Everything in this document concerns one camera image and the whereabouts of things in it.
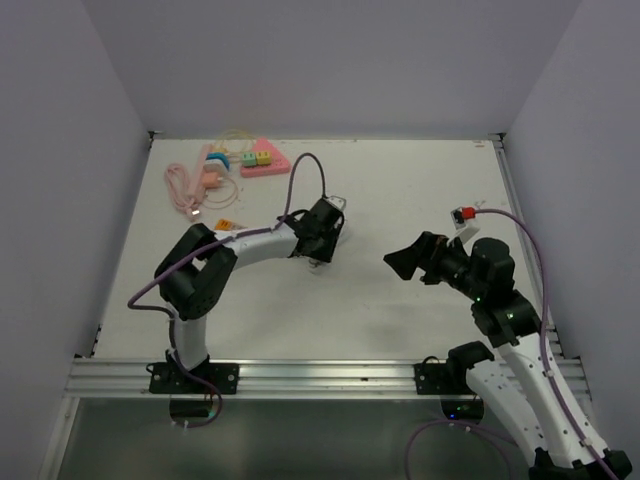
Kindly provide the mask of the orange power strip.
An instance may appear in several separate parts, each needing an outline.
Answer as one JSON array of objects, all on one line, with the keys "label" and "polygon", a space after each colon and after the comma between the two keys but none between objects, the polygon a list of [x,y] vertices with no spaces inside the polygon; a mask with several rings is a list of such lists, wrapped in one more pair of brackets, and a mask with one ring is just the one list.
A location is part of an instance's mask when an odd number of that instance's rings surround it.
[{"label": "orange power strip", "polygon": [[247,227],[232,220],[221,218],[216,222],[214,229],[216,231],[237,232],[246,230]]}]

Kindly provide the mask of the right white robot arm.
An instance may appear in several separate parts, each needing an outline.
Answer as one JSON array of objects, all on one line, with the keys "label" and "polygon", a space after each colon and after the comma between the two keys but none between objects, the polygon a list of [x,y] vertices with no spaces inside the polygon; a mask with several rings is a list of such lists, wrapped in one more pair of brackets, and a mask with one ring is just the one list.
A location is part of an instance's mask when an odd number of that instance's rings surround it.
[{"label": "right white robot arm", "polygon": [[611,449],[575,399],[533,305],[515,287],[515,261],[503,241],[481,238],[466,251],[459,239],[422,233],[383,258],[403,280],[445,283],[472,302],[486,343],[450,350],[451,389],[479,395],[523,453],[532,479],[625,479],[625,452]]}]

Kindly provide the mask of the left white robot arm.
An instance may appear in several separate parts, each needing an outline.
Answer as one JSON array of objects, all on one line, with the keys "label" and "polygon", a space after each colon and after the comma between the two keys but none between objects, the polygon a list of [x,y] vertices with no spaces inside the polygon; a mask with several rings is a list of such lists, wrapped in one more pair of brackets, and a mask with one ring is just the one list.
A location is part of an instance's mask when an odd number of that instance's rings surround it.
[{"label": "left white robot arm", "polygon": [[304,257],[328,264],[345,223],[346,200],[320,198],[310,209],[278,218],[272,227],[211,230],[197,223],[186,231],[156,269],[160,296],[172,318],[169,355],[177,363],[172,379],[185,392],[208,379],[206,317],[218,303],[231,274],[272,259]]}]

